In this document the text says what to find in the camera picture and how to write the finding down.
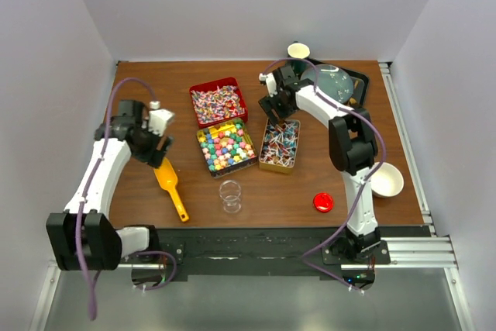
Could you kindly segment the yellow plastic scoop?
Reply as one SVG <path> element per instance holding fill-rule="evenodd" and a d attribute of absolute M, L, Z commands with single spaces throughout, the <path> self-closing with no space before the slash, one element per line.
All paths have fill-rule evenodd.
<path fill-rule="evenodd" d="M 182 222 L 187 222 L 190 219 L 189 214 L 177 191 L 178 176 L 171 162 L 165 157 L 162 164 L 154 170 L 154 174 L 158 185 L 169 194 L 179 219 Z"/>

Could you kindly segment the gold tin of lollipops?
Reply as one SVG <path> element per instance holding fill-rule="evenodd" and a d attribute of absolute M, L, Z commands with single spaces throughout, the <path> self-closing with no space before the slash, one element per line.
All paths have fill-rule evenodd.
<path fill-rule="evenodd" d="M 290 174 L 298 153 L 301 123 L 288 119 L 273 125 L 267 120 L 259 153 L 259 168 L 263 171 Z"/>

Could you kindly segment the tin of star candies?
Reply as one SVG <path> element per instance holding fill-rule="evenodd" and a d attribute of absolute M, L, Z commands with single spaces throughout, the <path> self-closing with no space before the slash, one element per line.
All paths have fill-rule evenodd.
<path fill-rule="evenodd" d="M 258 155 L 242 119 L 231 119 L 199 129 L 196 140 L 208 172 L 220 178 L 255 165 Z"/>

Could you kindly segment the red tin swirl lollipops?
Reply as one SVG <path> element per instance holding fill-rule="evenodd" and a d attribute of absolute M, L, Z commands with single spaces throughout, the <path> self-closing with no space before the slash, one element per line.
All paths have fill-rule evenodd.
<path fill-rule="evenodd" d="M 248 120 L 248 110 L 234 77 L 197 84 L 189 88 L 200 129 L 229 119 Z"/>

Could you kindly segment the clear plastic jar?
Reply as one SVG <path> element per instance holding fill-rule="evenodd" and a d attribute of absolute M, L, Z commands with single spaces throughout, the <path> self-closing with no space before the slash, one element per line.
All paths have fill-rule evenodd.
<path fill-rule="evenodd" d="M 226 180 L 219 186 L 219 197 L 222 208 L 228 213 L 237 213 L 241 210 L 241 185 L 234 180 Z"/>

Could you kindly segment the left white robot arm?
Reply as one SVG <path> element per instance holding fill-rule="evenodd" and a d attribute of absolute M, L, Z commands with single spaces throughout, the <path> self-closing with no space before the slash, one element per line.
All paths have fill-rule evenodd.
<path fill-rule="evenodd" d="M 124 167 L 131 159 L 158 168 L 173 140 L 166 136 L 173 112 L 159 102 L 122 100 L 95 130 L 88 168 L 64 210 L 52 213 L 46 231 L 58 267 L 64 271 L 112 271 L 134 254 L 144 263 L 160 256 L 152 225 L 115 229 L 109 210 Z"/>

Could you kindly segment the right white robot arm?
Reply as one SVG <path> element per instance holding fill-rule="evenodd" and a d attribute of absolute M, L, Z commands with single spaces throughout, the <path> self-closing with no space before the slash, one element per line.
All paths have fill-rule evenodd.
<path fill-rule="evenodd" d="M 271 124 L 304 111 L 327 128 L 329 157 L 343 178 L 348 215 L 343 226 L 319 246 L 363 263 L 381 242 L 371 177 L 382 165 L 375 157 L 384 140 L 369 112 L 336 101 L 313 80 L 299 78 L 290 65 L 259 74 L 259 82 L 267 89 L 259 105 Z"/>

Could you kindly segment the dark teal plate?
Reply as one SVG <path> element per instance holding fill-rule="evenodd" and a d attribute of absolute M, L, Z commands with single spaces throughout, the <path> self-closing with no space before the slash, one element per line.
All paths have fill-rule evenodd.
<path fill-rule="evenodd" d="M 340 104 L 346 104 L 352 97 L 352 78 L 342 68 L 331 64 L 317 64 L 307 67 L 298 77 L 310 80 L 313 91 L 320 91 Z"/>

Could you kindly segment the dark green paper cup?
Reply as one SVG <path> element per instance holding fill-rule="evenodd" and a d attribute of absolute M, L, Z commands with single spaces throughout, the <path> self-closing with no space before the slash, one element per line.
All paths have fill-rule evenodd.
<path fill-rule="evenodd" d="M 310 49 L 303 43 L 293 42 L 287 47 L 287 55 L 294 72 L 300 74 L 306 69 L 307 63 L 304 60 L 310 56 Z"/>

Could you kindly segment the black serving tray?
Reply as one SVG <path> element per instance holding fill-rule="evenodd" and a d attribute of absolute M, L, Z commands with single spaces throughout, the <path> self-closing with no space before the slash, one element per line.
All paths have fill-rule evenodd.
<path fill-rule="evenodd" d="M 343 70 L 352 78 L 353 94 L 351 96 L 359 105 L 365 106 L 370 79 L 363 73 L 343 67 Z"/>

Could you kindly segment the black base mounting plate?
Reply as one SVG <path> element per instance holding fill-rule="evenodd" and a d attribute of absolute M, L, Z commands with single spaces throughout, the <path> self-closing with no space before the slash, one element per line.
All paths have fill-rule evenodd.
<path fill-rule="evenodd" d="M 159 229 L 145 255 L 123 260 L 137 284 L 158 284 L 159 276 L 186 281 L 195 275 L 318 276 L 347 284 L 371 283 L 374 270 L 391 262 L 377 234 L 367 250 L 345 233 L 329 242 L 330 227 Z"/>

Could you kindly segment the red jar lid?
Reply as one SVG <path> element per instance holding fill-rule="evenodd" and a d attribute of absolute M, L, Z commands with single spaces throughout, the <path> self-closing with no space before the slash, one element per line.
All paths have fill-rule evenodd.
<path fill-rule="evenodd" d="M 334 207 L 333 197 L 326 192 L 319 192 L 312 200 L 312 204 L 316 211 L 321 213 L 328 213 Z"/>

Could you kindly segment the white bowl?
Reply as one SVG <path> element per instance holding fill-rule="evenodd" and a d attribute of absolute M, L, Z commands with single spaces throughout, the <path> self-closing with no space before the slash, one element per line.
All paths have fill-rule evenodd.
<path fill-rule="evenodd" d="M 404 187 L 402 173 L 394 165 L 384 162 L 372 175 L 371 189 L 379 198 L 392 198 L 400 194 Z"/>

